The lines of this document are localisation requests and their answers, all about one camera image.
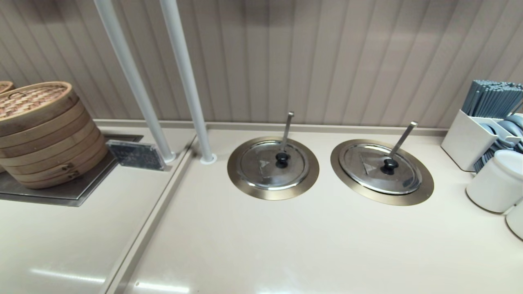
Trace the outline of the white round support pole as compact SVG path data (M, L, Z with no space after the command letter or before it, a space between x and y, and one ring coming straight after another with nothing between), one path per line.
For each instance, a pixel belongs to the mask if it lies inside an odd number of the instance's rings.
M211 150L207 125L204 121L203 110L199 99L196 80L194 78L194 70L190 60L177 0L159 1L162 7L165 24L168 29L170 43L175 55L176 65L178 66L192 122L194 123L194 128L196 130L201 151L200 162L203 165L211 165L216 162L217 156Z
M176 159L176 153L170 149L166 136L159 124L158 117L119 23L112 0L94 0L94 4L161 157L165 163L170 163Z

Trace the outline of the stacked bamboo steamer baskets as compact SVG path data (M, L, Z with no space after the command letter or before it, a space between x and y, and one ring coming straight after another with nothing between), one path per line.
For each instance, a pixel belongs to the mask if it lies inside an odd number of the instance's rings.
M106 138L69 82L0 93L0 172L44 189L84 175L107 155Z

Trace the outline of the grey-blue chopstick bundle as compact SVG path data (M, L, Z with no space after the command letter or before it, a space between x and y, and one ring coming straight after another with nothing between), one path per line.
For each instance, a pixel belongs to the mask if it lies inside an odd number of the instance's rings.
M523 108L523 84L473 80L461 111L471 117L505 119Z

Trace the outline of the white cutlery holder box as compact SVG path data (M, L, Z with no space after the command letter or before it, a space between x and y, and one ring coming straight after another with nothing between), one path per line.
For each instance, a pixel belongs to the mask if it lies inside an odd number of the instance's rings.
M461 170L474 172L474 164L497 139L523 143L523 136L512 135L499 121L502 119L472 117L458 110L441 147Z

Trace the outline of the hinged steel pot lid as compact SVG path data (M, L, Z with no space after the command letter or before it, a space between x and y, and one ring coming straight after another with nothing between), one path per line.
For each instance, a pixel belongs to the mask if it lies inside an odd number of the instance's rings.
M422 184L418 166L391 148L373 143L354 143L341 149L338 160L343 171L360 185L388 195L407 195Z
M236 168L249 186L262 190L284 190L304 181L310 161L302 148L280 140L255 142L241 151Z

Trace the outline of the recessed steel steamer tray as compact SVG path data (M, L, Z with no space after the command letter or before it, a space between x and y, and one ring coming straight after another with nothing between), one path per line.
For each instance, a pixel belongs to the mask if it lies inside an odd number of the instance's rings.
M9 173L0 173L0 200L79 207L118 164L111 152L79 178L45 189L28 189Z

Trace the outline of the white ceramic jar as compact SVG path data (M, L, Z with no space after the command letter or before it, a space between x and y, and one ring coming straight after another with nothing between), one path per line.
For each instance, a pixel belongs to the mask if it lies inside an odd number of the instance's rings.
M490 212L509 210L523 200L523 154L506 149L495 152L468 184L466 193Z
M516 203L505 216L510 231L523 241L523 199Z

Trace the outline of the clear acrylic label sign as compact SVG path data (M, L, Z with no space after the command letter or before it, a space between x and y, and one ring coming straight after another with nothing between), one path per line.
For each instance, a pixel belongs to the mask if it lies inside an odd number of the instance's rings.
M156 145L108 140L106 146L116 161L122 166L155 171L165 170L166 164Z

